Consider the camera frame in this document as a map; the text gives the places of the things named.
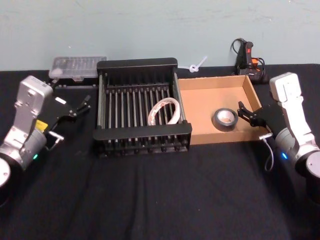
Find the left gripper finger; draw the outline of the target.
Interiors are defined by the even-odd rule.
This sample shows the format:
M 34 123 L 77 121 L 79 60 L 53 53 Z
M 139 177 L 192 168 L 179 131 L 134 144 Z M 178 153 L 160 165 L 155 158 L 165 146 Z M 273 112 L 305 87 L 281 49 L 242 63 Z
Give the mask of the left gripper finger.
M 81 106 L 74 111 L 73 116 L 74 117 L 81 117 L 81 116 L 87 114 L 88 111 L 90 111 L 90 110 L 91 110 L 90 105 Z
M 84 110 L 87 108 L 90 108 L 90 105 L 88 105 L 89 100 L 91 99 L 90 95 L 87 95 L 84 100 L 81 102 L 81 104 L 79 105 L 79 110 Z

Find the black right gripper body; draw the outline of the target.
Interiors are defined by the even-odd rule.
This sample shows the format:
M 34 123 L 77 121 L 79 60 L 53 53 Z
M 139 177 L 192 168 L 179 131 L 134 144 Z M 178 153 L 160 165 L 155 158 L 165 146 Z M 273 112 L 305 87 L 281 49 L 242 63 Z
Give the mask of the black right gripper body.
M 263 106 L 254 112 L 254 126 L 263 127 L 276 137 L 286 128 L 285 118 L 277 103 Z

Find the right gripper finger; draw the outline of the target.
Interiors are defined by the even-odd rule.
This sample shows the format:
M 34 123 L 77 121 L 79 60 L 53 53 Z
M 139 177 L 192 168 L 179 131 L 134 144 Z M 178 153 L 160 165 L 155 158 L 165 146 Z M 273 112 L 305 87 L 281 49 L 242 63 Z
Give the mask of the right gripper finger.
M 254 118 L 255 115 L 253 112 L 249 111 L 242 101 L 238 102 L 238 110 L 237 110 L 238 117 L 240 118 Z
M 238 110 L 237 114 L 239 118 L 248 122 L 252 127 L 258 126 L 257 119 L 252 112 L 246 110 Z

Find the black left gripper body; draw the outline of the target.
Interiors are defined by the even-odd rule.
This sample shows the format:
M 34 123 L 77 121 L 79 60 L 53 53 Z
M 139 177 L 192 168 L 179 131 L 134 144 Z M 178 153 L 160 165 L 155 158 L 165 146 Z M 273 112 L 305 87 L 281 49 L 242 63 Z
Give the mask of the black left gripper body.
M 63 121 L 73 121 L 77 117 L 76 109 L 66 100 L 53 96 L 36 120 L 36 128 L 43 134 L 53 131 Z

